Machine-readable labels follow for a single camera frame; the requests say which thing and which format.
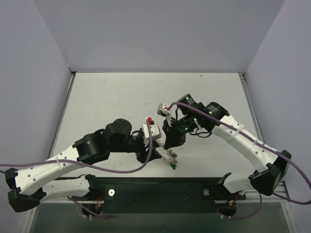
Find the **cable tie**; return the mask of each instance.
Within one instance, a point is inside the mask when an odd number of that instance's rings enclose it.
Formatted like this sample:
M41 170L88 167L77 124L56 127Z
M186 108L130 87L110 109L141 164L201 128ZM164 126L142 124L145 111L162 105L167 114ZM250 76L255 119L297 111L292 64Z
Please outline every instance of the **cable tie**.
M58 154L56 155L56 162L58 163L58 166L59 166L59 170L62 170L62 166L60 165L60 162L58 161Z
M169 113L167 115L166 119L167 119L168 125L171 127L172 126L172 115L171 115L171 113Z
M230 143L238 134L241 130L243 130L245 126L243 124L239 125L238 129L234 132L234 134L227 140L227 143Z
M198 127L198 129L202 129L201 125L199 125L198 120L196 118L193 119L193 121L196 124L196 126Z
M258 138L256 138L253 142L253 144L250 146L250 148L248 149L248 151L245 153L244 157L247 157L249 152L251 151L251 149L254 147L254 145L258 142Z

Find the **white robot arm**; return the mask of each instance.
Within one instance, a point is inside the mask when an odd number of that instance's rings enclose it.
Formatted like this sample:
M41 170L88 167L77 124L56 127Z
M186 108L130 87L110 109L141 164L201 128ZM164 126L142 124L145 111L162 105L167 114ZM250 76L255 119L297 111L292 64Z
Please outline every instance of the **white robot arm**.
M155 141L161 137L158 125L151 118L146 119L150 125L151 138ZM8 193L9 203L16 212L32 209L40 202L67 197L98 197L103 188L99 187L96 177L85 175L77 179L56 180L57 178L83 168L86 165L108 159L110 152L135 152L137 160L145 163L149 150L146 148L150 140L147 123L131 134L132 126L125 119L117 119L105 129L87 134L63 152L26 169L11 168L5 172L6 182L11 188ZM149 161L160 158L153 143Z
M219 136L233 146L249 160L255 168L254 172L227 173L220 183L232 194L255 189L264 195L272 195L274 189L284 177L288 168L288 163L274 153L263 150L258 144L264 145L272 151L277 151L276 149L259 141L244 128L244 125L239 124L226 109L215 102L211 102L207 106L204 106L201 102L196 103L191 95L187 94L176 102L176 104L183 115L185 115L179 120L174 119L170 115L170 111L168 111L169 106L166 104L160 104L157 111L159 115L167 118L163 125L163 131L166 134L166 149L183 145L186 141L187 133L198 128L205 128L208 132ZM217 124L191 110L191 108L200 110L238 130L234 131L225 125ZM253 139L253 142L239 132L249 136ZM285 150L280 153L289 159L292 157Z

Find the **white table surface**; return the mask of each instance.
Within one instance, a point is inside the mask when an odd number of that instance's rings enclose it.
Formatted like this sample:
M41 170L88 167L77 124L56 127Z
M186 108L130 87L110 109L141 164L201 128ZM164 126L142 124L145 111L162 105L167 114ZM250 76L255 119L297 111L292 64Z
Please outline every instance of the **white table surface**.
M164 118L156 114L158 105L170 104L186 93L204 105L212 101L219 103L256 135L237 73L77 73L53 154L60 153L85 134L104 128L117 118L127 119L133 130L138 130L148 116L162 128ZM161 141L165 141L163 132ZM154 160L143 170L132 174L82 168L66 176L222 177L227 172L254 170L240 153L214 135L207 139L187 135L186 143L173 150L178 154L179 167L176 170ZM141 164L134 153L111 153L108 160L96 165L130 170Z

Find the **black metal base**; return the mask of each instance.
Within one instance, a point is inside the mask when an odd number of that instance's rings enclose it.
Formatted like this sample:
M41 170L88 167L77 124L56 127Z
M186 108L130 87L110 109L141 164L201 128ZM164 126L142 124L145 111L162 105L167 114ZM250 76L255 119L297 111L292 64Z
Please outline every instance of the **black metal base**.
M214 213L213 200L233 200L221 178L97 178L104 191L103 213ZM113 200L108 190L113 188ZM73 197L90 200L88 197ZM239 200L246 197L238 195Z

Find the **gray wall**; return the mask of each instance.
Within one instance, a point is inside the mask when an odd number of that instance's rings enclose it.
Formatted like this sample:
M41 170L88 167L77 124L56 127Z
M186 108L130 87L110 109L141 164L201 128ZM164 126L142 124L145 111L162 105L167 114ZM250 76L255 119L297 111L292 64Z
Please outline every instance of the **gray wall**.
M48 157L70 77L33 1L1 1L0 163ZM1 175L0 231L17 233L24 214L9 206L8 191Z
M311 178L311 1L286 0L246 72L265 141L287 149ZM291 167L291 198L309 200L310 189ZM310 206L292 204L299 232L310 232Z
M34 0L74 71L246 71L284 0Z

